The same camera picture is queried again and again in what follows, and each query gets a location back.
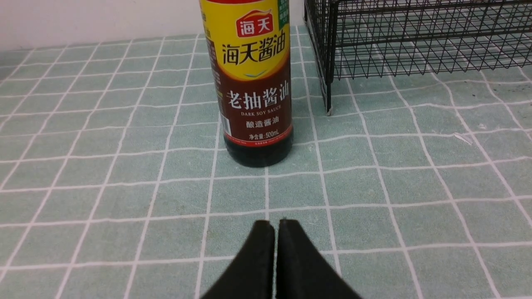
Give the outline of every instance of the green tile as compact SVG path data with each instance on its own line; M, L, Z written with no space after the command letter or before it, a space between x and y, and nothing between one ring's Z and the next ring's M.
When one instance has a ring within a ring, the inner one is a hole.
M495 287L504 297L532 295L532 254L529 246L481 248Z
M508 202L458 204L473 239L479 243L532 240L532 231L517 205Z
M320 143L324 170L373 165L373 157L365 137L347 137Z
M359 115L345 115L338 117L314 118L318 140L334 138L343 135L365 134Z
M253 222L259 219L264 219L264 213L211 216L207 230L205 256L236 255L250 233Z
M181 93L174 93L172 104L179 102ZM217 101L216 88L214 84L199 85L199 86L187 86L183 93L183 103L204 103Z
M177 124L218 121L218 103L182 106Z
M264 209L263 178L215 180L212 187L211 213L248 212Z
M84 131L72 152L74 156L108 155L117 152L122 129Z
M339 250L399 247L388 208L331 210L331 217Z
M134 127L170 126L176 116L176 107L138 107L131 125Z
M402 252L342 254L339 259L342 278L363 298L417 297Z
M380 166L415 167L429 165L418 137L372 138L371 142Z
M314 141L312 121L310 118L296 118L292 120L294 125L294 143L306 143Z
M153 43L132 44L129 47L126 57L155 56L159 53L160 47L160 41L155 41Z
M175 87L185 84L186 71L160 71L152 74L148 86Z
M16 113L52 112L62 97L62 95L28 96L16 110Z
M133 108L97 110L90 116L87 129L125 127L132 112Z
M269 199L270 209L323 206L325 201L320 175L270 178Z
M92 223L78 254L78 262L132 261L143 221Z
M454 136L425 136L423 139L436 166L486 162L475 144L469 145Z
M510 109L523 128L532 129L532 104L511 105Z
M214 148L217 127L215 123L175 126L170 138L170 148Z
M357 95L355 99L360 111L405 107L401 98L394 93Z
M146 86L149 73L125 73L114 76L109 89L140 88Z
M505 198L506 189L491 166L440 169L454 198Z
M26 154L26 158L66 156L76 136L76 132L37 135Z
M47 77L77 76L85 62L70 62L54 64L46 74Z
M227 269L231 260L205 261L203 263L201 296L203 296L214 283L220 278L222 273Z
M214 79L212 77L211 70L191 70L188 75L187 84L206 84L213 83Z
M141 105L177 105L179 103L179 97L181 96L182 87L175 88L146 88L142 99Z
M45 114L15 115L4 122L0 135L36 134L47 117Z
M207 53L207 46L205 47L204 53L198 53L198 49L196 49L196 53L194 54L194 60L192 61L191 68L192 69L206 69L211 67L211 60L209 59L209 55Z
M101 92L67 94L57 110L72 111L94 109L101 96Z
M118 71L119 72L151 71L153 69L154 63L155 63L155 57L124 59Z
M31 136L10 136L0 138L0 161L18 160L31 139Z
M416 107L414 114L422 133L453 134L466 132L456 112L451 109L430 106Z
M355 80L349 80L349 84L354 94L394 91L394 87L388 77L356 78Z
M375 169L326 173L325 186L330 205L386 203Z
M490 84L493 93L505 103L515 103L530 100L531 86L528 82L520 84Z
M279 231L279 221L283 218L297 220L318 250L331 250L329 224L325 209L271 212L270 223L276 231Z
M365 113L368 133L372 135L416 133L409 109Z
M126 53L128 45L108 45L100 46L96 49L93 59L113 59L122 58Z
M0 284L0 294L9 299L53 298L65 269L8 271Z
M307 103L306 98L292 99L292 117L309 117L309 116L310 116L309 104ZM316 129L317 129L319 127L318 119L315 118L314 121L316 123Z
M140 259L169 260L199 257L204 224L203 217L151 221Z
M15 162L13 163L0 163L0 181L4 181L4 179L9 175L13 167L15 167Z
M70 273L61 298L121 298L130 273L129 266L75 268Z
M208 195L208 180L163 183L157 191L152 216L204 214Z
M426 298L492 298L486 276L472 248L410 251Z
M531 160L497 163L497 168L516 195L532 194L532 185L530 184Z
M89 112L55 113L50 117L44 133L81 130L87 121Z
M54 62L62 50L60 49L49 49L43 51L35 51L30 54L26 60L26 64L31 63L52 63Z
M411 106L423 104L452 105L449 91L442 85L422 89L402 90L401 95Z
M54 190L37 217L37 222L87 220L99 188Z
M111 157L69 159L57 186L82 186L102 184L111 164Z
M106 187L94 219L146 217L154 188L154 185Z
M9 51L2 52L2 57L0 57L0 67L5 67L9 65L19 65L24 61L24 58L28 56L27 51Z
M198 263L140 265L129 298L193 298Z
M281 175L300 171L319 171L315 148L316 146L313 144L294 145L290 154L283 161L269 168L270 174Z
M98 108L115 108L133 106L140 97L141 89L133 90L112 90L106 92L98 104Z
M23 65L11 75L11 79L38 79L50 68L47 64Z
M37 80L5 81L0 87L0 96L21 96L28 94Z
M186 70L190 65L191 59L192 55L159 57L155 70Z
M98 75L98 76L85 76L79 77L74 86L72 86L73 92L86 92L91 90L104 90L111 80L112 75Z
M161 55L175 55L175 54L188 54L192 53L194 49L194 40L165 40Z
M82 75L114 73L120 64L120 59L105 61L90 61L83 69Z
M162 151L170 128L128 128L122 141L121 153Z
M109 182L155 181L162 159L163 154L119 156Z
M5 189L44 188L52 185L62 160L22 162L7 181Z
M472 131L491 131L496 129L511 129L519 126L513 121L512 115L503 105L482 106L460 110L468 127Z
M382 169L383 180L393 204L447 200L445 190L432 169Z
M397 76L393 78L393 81L395 83L395 86L399 90L431 86L438 83L438 81L436 81L430 74L412 74L409 76Z
M74 77L67 78L45 78L41 80L39 85L34 90L36 94L51 94L51 93L65 93L72 82Z
M238 164L227 151L219 151L216 157L216 177L262 176L263 168L251 168Z
M0 265L6 264L25 230L26 228L24 227L0 228L0 239L2 239L2 244L0 244Z
M0 223L30 222L45 194L41 191L3 194L2 201L0 201Z
M15 108L20 104L20 101L24 97L5 97L0 100L0 113L1 114L10 114L15 110Z
M39 226L30 229L13 265L68 263L84 225Z
M67 62L67 61L88 60L93 52L94 52L94 47L66 49L63 52L63 55L59 57L58 61Z
M394 214L407 246L469 242L451 204L395 208Z
M470 106L497 102L497 99L489 93L488 88L484 83L458 82L449 83L448 86L452 91L456 106Z

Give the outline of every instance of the red label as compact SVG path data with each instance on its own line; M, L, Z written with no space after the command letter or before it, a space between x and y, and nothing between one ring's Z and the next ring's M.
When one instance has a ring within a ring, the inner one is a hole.
M250 11L236 21L238 37L254 37L273 32L273 16L269 11Z

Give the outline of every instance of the wire basket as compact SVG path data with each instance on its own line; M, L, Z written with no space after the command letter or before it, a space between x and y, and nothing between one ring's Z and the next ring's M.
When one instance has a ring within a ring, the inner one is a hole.
M335 78L532 64L532 0L305 0L327 114Z

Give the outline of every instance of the dark liquid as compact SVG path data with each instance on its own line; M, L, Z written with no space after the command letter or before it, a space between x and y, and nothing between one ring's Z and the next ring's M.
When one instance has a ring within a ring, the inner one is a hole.
M229 155L236 162L247 167L267 167L281 162L292 149L294 130L285 139L267 146L247 147L238 145L223 136Z

